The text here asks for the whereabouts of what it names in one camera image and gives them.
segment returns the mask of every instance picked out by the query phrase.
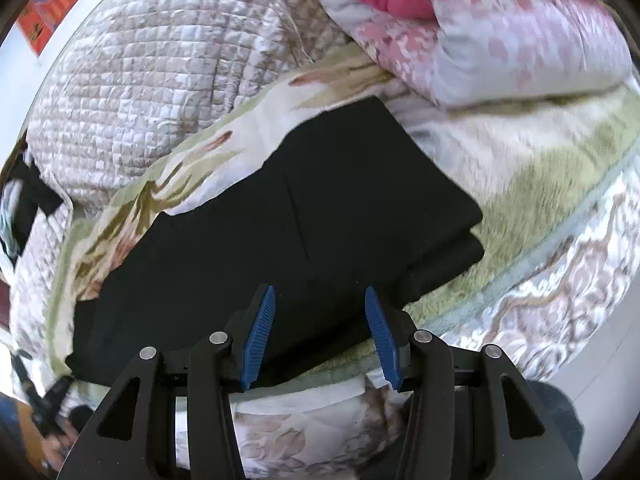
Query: white fabric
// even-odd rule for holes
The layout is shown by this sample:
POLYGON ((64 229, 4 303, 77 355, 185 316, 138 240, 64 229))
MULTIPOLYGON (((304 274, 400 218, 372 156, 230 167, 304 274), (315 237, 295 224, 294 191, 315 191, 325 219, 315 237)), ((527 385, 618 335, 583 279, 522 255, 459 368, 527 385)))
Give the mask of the white fabric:
MULTIPOLYGON (((375 388, 380 388, 388 384, 383 380, 374 384, 375 388)), ((241 413, 251 413, 253 415, 284 415, 287 413, 302 413, 311 410, 319 410, 330 404, 351 399, 363 394, 365 391, 365 376, 360 375, 353 379, 341 381, 327 386, 309 388, 301 392, 293 392, 261 399, 246 400, 233 404, 234 410, 241 413)))
POLYGON ((43 84, 27 140, 97 212, 186 136, 345 41, 318 0, 103 0, 43 84))

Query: metal screw head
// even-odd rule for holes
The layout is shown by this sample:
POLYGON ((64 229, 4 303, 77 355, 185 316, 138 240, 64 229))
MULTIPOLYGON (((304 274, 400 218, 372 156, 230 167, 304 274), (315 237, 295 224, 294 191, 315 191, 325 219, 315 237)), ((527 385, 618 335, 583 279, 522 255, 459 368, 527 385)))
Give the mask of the metal screw head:
POLYGON ((222 345, 229 338, 226 332, 214 332, 209 336, 209 341, 214 345, 222 345))
POLYGON ((153 359, 154 357, 156 357, 156 349, 153 348, 152 346, 145 346, 140 351, 141 359, 147 360, 147 359, 153 359))
POLYGON ((416 330, 414 332, 414 339, 418 343, 430 343, 433 339, 433 335, 428 330, 416 330))
POLYGON ((497 359, 502 355, 502 350, 500 350, 499 346, 496 345, 487 345, 484 349, 484 353, 493 359, 497 359))

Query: black gripper frame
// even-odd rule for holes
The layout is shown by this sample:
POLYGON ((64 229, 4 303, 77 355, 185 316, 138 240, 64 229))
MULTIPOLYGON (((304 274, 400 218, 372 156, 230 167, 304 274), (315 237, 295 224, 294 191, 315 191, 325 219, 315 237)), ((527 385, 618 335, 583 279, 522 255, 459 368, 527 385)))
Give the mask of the black gripper frame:
POLYGON ((266 290, 229 320, 224 342, 218 333, 190 349, 143 349, 85 425, 58 480, 244 480, 228 394, 243 391, 238 361, 266 290), (175 399, 183 396, 190 471, 175 460, 175 399))
POLYGON ((582 478, 549 414, 500 347, 450 347, 430 332, 417 333, 408 313, 384 299, 380 306, 396 343, 397 390, 414 392, 397 480, 582 478))
POLYGON ((66 394, 68 394, 74 382, 74 378, 63 375, 53 384, 44 397, 40 397, 18 353, 12 353, 11 364, 18 376, 20 387, 27 402, 31 406, 31 420, 38 432, 43 437, 47 437, 50 434, 64 435, 65 432, 59 423, 60 409, 66 394))

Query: pillow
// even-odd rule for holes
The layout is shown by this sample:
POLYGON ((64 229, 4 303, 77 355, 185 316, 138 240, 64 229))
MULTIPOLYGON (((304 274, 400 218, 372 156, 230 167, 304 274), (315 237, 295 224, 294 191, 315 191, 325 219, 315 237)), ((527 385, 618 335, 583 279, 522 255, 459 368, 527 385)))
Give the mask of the pillow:
POLYGON ((424 95, 440 30, 436 20, 398 20, 360 0, 319 0, 334 22, 382 68, 424 95))
POLYGON ((441 106, 603 90, 631 72, 624 36, 593 0, 432 2, 431 73, 411 79, 441 106))
POLYGON ((438 21, 320 0, 376 63, 442 107, 595 91, 631 72, 626 41, 595 0, 432 1, 438 21))

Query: fleece blanket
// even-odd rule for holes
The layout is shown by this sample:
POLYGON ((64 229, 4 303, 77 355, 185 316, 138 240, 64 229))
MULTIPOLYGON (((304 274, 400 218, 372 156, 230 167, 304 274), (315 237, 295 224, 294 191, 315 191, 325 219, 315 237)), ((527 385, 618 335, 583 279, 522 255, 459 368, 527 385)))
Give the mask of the fleece blanket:
POLYGON ((500 345, 527 379, 545 380, 571 361, 620 304, 640 266, 637 146, 622 166, 605 178, 605 186, 613 180, 604 194, 596 186, 538 247, 429 327, 469 350, 500 345), (472 315, 456 322, 465 312, 472 315))
MULTIPOLYGON (((408 91, 355 44, 275 85, 182 143, 116 194, 95 220, 76 221, 56 271, 47 319, 54 370, 66 369, 73 309, 94 298, 160 211, 177 214, 217 196, 260 167, 284 135, 323 110, 378 95, 420 148, 481 205, 474 230, 486 256, 463 276, 406 307, 419 326, 481 290, 567 218, 636 140, 638 94, 626 86, 596 96, 484 105, 446 114, 408 91)), ((366 343, 322 370, 362 371, 366 343)))

